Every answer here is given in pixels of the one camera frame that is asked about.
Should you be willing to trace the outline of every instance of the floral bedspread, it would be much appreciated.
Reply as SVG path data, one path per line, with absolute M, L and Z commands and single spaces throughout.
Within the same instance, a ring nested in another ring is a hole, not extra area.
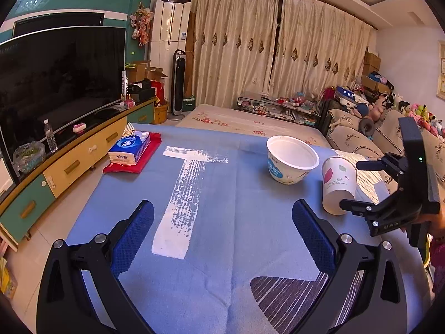
M 286 135 L 314 146 L 331 148 L 326 138 L 315 128 L 207 104 L 198 106 L 177 126 L 263 137 Z

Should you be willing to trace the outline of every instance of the beige curtain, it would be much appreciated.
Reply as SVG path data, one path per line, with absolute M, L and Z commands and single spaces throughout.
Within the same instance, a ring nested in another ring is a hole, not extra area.
M 196 103 L 231 108 L 242 92 L 267 92 L 278 0 L 193 0 L 194 10 Z
M 318 0 L 283 0 L 269 94 L 320 93 L 352 86 L 361 73 L 372 27 Z

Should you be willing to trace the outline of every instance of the tv stand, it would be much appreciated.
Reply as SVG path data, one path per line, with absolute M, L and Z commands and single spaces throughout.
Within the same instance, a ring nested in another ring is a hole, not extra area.
M 128 123 L 149 124 L 154 120 L 155 100 L 117 114 L 108 112 L 109 109 L 98 112 L 97 117 L 93 117 L 94 123 L 87 124 L 83 134 L 68 137 L 57 152 L 21 177 L 19 184 L 0 203 L 0 237 L 18 251 L 19 242 L 24 237 L 30 239 L 28 230 L 37 219 L 75 180 L 108 154 Z

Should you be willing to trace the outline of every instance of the picture frame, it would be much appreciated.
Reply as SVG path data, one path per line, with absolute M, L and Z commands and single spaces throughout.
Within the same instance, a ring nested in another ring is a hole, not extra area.
M 445 100 L 445 41 L 439 40 L 439 59 L 441 62 L 441 71 L 436 96 Z

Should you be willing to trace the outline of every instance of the metal screw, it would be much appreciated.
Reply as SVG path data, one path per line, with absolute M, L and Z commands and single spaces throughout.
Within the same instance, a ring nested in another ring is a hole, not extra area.
M 382 246 L 385 250 L 391 250 L 392 249 L 392 245 L 389 241 L 383 241 L 382 242 Z
M 347 233 L 341 235 L 341 240 L 345 243 L 345 244 L 350 244 L 352 242 L 352 236 L 348 235 Z
M 63 240 L 55 240 L 53 246 L 55 249 L 60 249 L 63 246 Z
M 103 233 L 100 233 L 100 234 L 94 236 L 94 242 L 97 244 L 101 244 L 102 242 L 105 242 L 106 239 L 107 239 L 107 236 Z

